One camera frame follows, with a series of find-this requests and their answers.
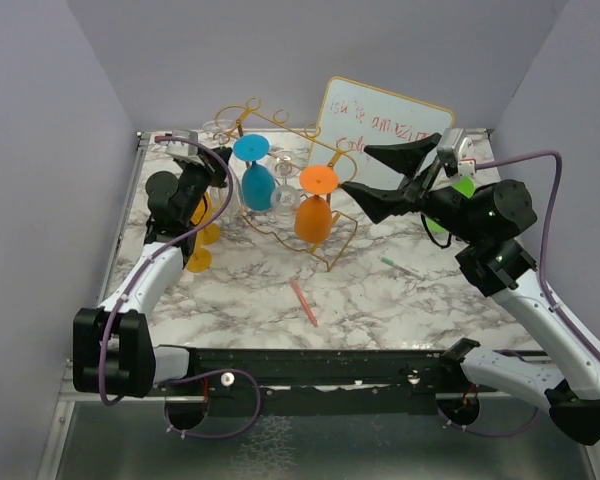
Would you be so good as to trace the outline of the orange plastic wine glass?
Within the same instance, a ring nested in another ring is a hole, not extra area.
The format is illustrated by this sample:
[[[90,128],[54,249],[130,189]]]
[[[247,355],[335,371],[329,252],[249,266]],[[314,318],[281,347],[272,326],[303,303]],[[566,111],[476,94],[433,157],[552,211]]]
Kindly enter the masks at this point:
[[[299,182],[308,197],[298,206],[294,231],[305,242],[321,243],[330,235],[332,217],[327,197],[338,188],[338,176],[327,166],[315,165],[302,171]]]

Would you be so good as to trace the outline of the green plastic wine glass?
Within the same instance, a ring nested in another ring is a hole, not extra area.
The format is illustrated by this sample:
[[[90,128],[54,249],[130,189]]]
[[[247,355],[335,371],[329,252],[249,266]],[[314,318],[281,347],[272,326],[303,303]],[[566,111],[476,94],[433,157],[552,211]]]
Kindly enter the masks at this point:
[[[470,178],[464,177],[452,186],[431,190],[425,196],[425,225],[433,233],[456,232],[466,220],[462,208],[475,192]]]

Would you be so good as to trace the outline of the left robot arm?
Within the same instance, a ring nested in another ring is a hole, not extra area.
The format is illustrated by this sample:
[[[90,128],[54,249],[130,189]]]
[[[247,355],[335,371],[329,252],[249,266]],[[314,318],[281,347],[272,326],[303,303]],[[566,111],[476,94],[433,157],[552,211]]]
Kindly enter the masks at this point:
[[[73,385],[97,393],[113,406],[124,397],[143,398],[167,382],[186,395],[200,385],[201,371],[184,347],[156,346],[148,320],[166,289],[194,253],[205,223],[192,216],[211,187],[232,190],[232,150],[197,147],[194,160],[181,160],[180,175],[159,171],[145,184],[150,217],[141,256],[114,293],[73,320]]]

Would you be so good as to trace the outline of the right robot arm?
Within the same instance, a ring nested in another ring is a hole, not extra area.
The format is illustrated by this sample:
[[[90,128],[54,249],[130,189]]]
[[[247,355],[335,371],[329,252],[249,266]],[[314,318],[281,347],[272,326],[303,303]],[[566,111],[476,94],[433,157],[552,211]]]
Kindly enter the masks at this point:
[[[369,145],[366,153],[401,175],[394,190],[347,181],[344,191],[367,217],[417,213],[464,243],[456,259],[466,280],[525,328],[552,360],[541,367],[463,339],[441,358],[439,378],[449,390],[490,387],[549,415],[570,439],[600,440],[600,340],[550,287],[546,260],[533,257],[519,236],[537,221],[524,183],[505,179],[464,196],[440,187],[440,175],[469,177],[482,164],[468,152],[468,136],[451,128],[424,139]]]

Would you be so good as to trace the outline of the blue plastic wine glass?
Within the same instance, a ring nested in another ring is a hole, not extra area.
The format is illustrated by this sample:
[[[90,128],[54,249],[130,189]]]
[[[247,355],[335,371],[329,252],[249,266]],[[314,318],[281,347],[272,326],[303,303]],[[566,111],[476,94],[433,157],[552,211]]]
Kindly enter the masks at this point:
[[[271,196],[276,183],[269,170],[259,163],[269,153],[268,140],[259,134],[247,134],[234,144],[234,155],[248,163],[242,176],[243,200],[254,211],[267,211],[272,208]]]

